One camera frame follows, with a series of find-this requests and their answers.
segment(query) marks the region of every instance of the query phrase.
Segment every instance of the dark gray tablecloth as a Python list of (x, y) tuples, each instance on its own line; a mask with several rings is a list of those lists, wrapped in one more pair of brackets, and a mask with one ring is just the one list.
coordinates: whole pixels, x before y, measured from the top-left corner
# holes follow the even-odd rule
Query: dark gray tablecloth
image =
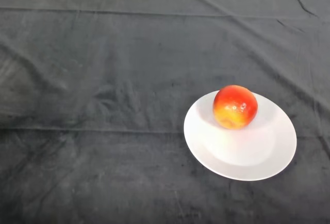
[[(0, 223), (330, 223), (330, 0), (0, 0)], [(190, 153), (227, 84), (298, 136), (273, 178)]]

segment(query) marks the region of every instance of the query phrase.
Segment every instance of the ceramic plate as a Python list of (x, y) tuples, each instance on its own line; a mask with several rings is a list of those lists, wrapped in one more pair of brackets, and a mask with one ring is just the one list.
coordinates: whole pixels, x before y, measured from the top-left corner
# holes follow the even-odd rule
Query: ceramic plate
[(222, 128), (212, 106), (218, 91), (204, 95), (189, 109), (184, 124), (192, 154), (216, 174), (236, 180), (261, 180), (281, 172), (296, 149), (294, 126), (286, 113), (255, 94), (258, 112), (241, 130)]

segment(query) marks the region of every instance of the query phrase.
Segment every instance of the plate center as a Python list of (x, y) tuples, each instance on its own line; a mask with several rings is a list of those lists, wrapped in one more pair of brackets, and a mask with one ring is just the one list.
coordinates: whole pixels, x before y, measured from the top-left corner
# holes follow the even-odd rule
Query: plate center
[(266, 160), (275, 144), (272, 129), (275, 118), (269, 106), (259, 101), (258, 113), (248, 126), (240, 130), (228, 130), (215, 121), (212, 102), (213, 98), (205, 98), (197, 105), (202, 117), (201, 141), (208, 151), (217, 159), (237, 166), (253, 166)]

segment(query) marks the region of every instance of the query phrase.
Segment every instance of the plate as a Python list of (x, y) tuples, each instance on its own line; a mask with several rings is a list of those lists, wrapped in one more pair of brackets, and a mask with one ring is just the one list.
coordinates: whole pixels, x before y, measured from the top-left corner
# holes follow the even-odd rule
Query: plate
[(254, 94), (258, 111), (240, 130), (222, 128), (213, 116), (218, 91), (198, 99), (184, 124), (187, 145), (206, 168), (227, 178), (254, 181), (272, 177), (291, 162), (296, 133), (288, 115), (274, 102)]

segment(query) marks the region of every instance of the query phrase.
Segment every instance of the apple skin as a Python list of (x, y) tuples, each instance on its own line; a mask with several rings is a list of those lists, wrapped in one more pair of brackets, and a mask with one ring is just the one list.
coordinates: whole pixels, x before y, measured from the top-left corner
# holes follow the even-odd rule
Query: apple skin
[(238, 85), (222, 88), (213, 101), (216, 121), (227, 129), (241, 129), (254, 119), (258, 103), (253, 93)]

